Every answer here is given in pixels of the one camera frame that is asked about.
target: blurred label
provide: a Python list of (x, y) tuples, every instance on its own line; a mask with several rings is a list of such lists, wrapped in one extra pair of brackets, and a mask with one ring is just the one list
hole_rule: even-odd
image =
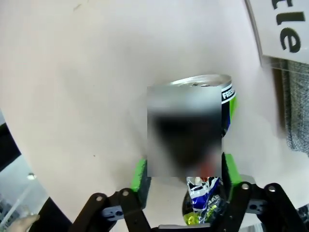
[(220, 87), (149, 87), (148, 175), (198, 176), (221, 157), (221, 104)]

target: yellow object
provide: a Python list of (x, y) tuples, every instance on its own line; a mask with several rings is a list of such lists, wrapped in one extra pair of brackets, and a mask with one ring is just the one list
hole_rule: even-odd
[(194, 212), (188, 213), (183, 216), (183, 219), (187, 225), (197, 225), (198, 223), (198, 215)]

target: screw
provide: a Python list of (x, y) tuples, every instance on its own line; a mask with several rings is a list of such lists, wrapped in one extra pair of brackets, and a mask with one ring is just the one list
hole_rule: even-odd
[(125, 191), (122, 192), (122, 195), (124, 195), (126, 197), (127, 195), (129, 195), (129, 192), (125, 190)]
[(269, 187), (268, 187), (268, 190), (269, 190), (270, 192), (275, 192), (275, 191), (276, 191), (275, 187), (273, 187), (273, 186), (269, 186)]
[(245, 184), (242, 184), (242, 186), (241, 186), (241, 187), (242, 187), (242, 189), (244, 189), (244, 190), (249, 189), (249, 185), (248, 185), (248, 184), (246, 184), (246, 183), (245, 183)]

